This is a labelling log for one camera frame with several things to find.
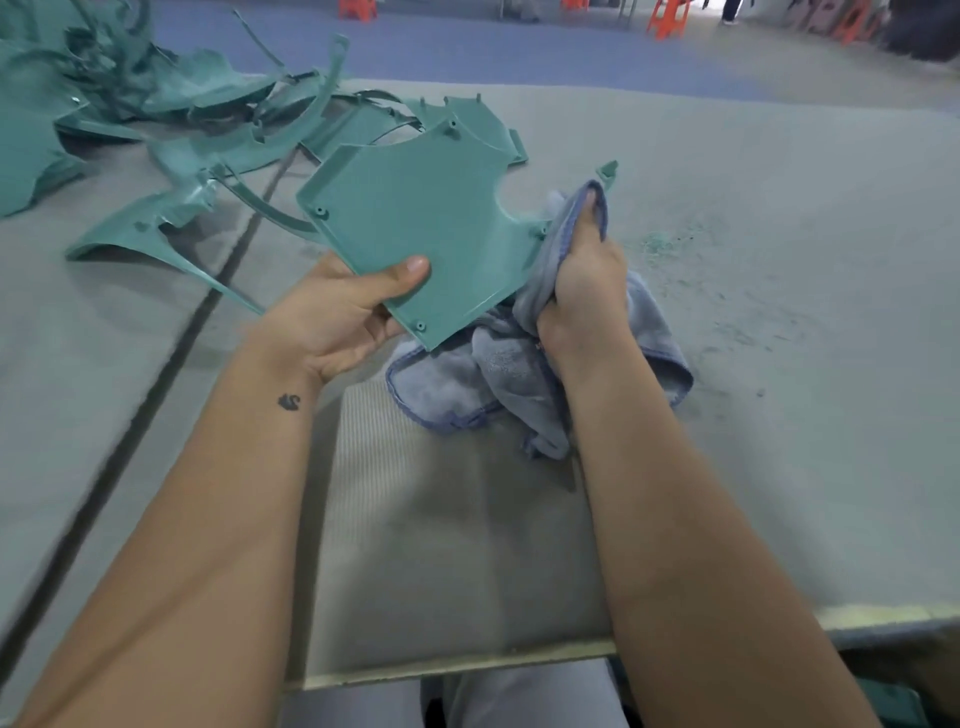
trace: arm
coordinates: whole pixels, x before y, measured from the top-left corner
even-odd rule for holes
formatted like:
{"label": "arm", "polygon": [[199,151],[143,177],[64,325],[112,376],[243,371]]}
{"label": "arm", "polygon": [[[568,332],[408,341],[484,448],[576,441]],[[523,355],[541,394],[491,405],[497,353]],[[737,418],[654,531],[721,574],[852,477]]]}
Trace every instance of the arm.
{"label": "arm", "polygon": [[587,212],[540,336],[567,392],[614,638],[644,720],[877,726],[670,410],[627,325],[625,273]]}
{"label": "arm", "polygon": [[18,728],[276,723],[314,405],[400,331],[378,305],[417,261],[355,278],[327,256],[254,325]]}

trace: blue floor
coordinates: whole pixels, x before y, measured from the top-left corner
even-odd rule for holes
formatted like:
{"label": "blue floor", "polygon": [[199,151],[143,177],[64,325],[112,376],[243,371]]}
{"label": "blue floor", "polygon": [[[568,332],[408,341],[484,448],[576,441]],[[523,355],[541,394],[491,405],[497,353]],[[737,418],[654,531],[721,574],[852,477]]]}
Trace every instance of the blue floor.
{"label": "blue floor", "polygon": [[[323,0],[309,6],[254,3],[244,18],[293,71],[326,66],[333,33],[350,39],[346,70],[355,78],[442,83],[602,86],[745,101],[769,94],[700,58],[679,40],[656,42],[643,33],[553,22],[519,25],[482,18],[391,12],[371,23],[339,20]],[[270,62],[253,45],[227,3],[160,0],[157,41],[175,51],[208,47],[245,72]],[[638,17],[636,23],[642,23]]]}

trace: person's left hand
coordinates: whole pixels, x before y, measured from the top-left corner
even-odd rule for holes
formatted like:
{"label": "person's left hand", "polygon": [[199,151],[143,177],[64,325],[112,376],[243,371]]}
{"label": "person's left hand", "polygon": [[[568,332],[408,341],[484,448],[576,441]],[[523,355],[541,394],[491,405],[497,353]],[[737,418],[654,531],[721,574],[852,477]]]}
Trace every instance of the person's left hand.
{"label": "person's left hand", "polygon": [[427,259],[414,255],[379,273],[356,276],[327,253],[256,323],[254,336],[296,357],[326,384],[403,332],[383,302],[412,291],[429,270]]}

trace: forearm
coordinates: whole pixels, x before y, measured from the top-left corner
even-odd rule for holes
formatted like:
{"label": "forearm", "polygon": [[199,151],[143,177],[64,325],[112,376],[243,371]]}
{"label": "forearm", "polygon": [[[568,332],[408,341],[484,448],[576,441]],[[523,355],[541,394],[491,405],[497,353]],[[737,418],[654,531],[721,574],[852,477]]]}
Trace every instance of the forearm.
{"label": "forearm", "polygon": [[273,725],[319,390],[240,348],[17,726]]}
{"label": "forearm", "polygon": [[608,352],[602,369],[564,381],[614,635],[644,719],[875,725],[630,344]]}

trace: person's right hand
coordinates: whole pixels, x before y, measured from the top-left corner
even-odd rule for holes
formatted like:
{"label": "person's right hand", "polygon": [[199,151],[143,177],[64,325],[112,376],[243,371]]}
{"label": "person's right hand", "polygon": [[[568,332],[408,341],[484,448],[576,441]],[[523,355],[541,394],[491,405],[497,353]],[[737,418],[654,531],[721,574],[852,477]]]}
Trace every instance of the person's right hand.
{"label": "person's right hand", "polygon": [[619,245],[601,241],[594,201],[590,191],[557,274],[555,298],[537,319],[540,342],[561,379],[632,340],[627,261]]}

